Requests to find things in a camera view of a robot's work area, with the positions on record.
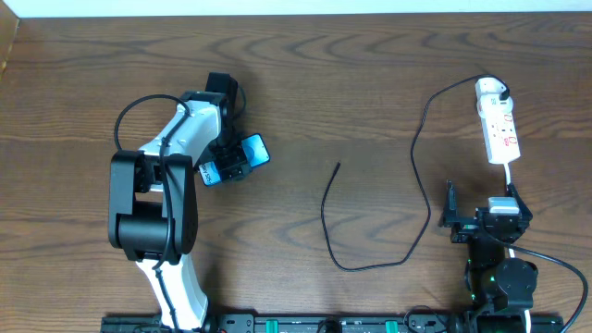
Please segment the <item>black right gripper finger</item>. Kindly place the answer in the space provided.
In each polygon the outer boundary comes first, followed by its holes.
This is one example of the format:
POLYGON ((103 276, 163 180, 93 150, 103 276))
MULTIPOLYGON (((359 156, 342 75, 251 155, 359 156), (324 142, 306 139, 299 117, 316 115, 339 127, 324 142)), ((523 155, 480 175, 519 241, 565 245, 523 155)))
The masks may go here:
POLYGON ((451 180, 447 181, 447 195, 444 205, 443 215, 445 217, 457 217, 458 207, 456 200, 456 190, 451 180))
POLYGON ((506 196, 512 197, 516 201, 517 206, 518 206, 521 213, 529 213, 530 212, 530 210, 528 209, 528 207, 526 206, 526 204, 522 200, 521 196, 519 195, 519 193, 516 190, 513 183, 506 185, 506 196))

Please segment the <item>blue screen smartphone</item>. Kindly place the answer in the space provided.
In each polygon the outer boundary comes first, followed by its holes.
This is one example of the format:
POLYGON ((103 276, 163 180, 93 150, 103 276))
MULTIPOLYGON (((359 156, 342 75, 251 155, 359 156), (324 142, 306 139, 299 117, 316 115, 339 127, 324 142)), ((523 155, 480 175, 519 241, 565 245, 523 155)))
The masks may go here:
MULTIPOLYGON (((253 167, 253 171, 256 168, 267 164, 271 159, 265 142, 259 133, 244 138, 242 140, 242 147, 247 154, 250 165, 253 167)), ((195 169, 200 174, 203 184, 206 187, 212 187, 219 183, 224 183, 221 181, 216 171, 213 156, 210 152, 210 145, 206 147, 203 154, 200 156, 195 169)))

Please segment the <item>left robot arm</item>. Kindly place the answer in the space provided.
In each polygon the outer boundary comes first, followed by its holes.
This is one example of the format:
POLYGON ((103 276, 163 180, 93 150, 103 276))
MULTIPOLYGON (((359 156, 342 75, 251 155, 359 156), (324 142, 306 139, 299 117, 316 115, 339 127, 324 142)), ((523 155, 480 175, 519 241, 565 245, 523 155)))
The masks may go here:
POLYGON ((136 150, 118 146, 110 162, 108 239, 149 278, 172 332, 215 332, 191 250, 198 231, 195 175, 207 186, 253 170, 237 130, 244 95, 228 73, 212 72, 202 91, 171 95, 175 114, 136 150))

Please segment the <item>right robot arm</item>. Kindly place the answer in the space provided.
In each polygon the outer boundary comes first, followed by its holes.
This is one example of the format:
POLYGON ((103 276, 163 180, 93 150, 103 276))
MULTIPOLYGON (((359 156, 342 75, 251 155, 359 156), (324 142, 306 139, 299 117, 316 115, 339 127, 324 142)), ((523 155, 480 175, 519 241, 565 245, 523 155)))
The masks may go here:
POLYGON ((456 189, 447 182, 439 224, 450 228, 450 241, 468 246, 464 279, 473 308, 456 320, 461 332, 525 332, 525 312, 534 305, 537 266, 506 254, 521 238, 533 215, 512 184, 501 197, 490 197, 473 217, 459 215, 456 189))

